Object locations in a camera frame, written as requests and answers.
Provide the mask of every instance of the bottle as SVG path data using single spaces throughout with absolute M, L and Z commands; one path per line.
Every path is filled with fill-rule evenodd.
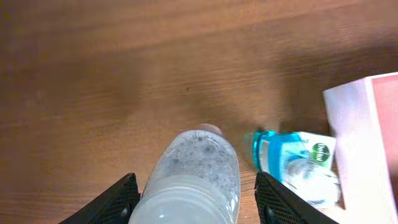
M 203 124 L 167 147 L 129 223 L 235 224 L 239 198 L 236 152 L 216 126 Z

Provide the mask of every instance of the brown wooden surface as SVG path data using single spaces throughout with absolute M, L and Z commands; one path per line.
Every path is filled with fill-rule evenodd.
M 218 125 L 259 223 L 244 135 L 327 131 L 322 90 L 398 70 L 396 0 L 0 3 L 0 223 L 57 223 Z

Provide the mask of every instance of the wooden table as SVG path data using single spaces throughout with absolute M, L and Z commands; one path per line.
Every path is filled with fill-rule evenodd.
M 398 67 L 398 1 L 31 0 L 0 6 L 0 223 L 57 223 L 198 123 L 327 132 L 322 90 Z

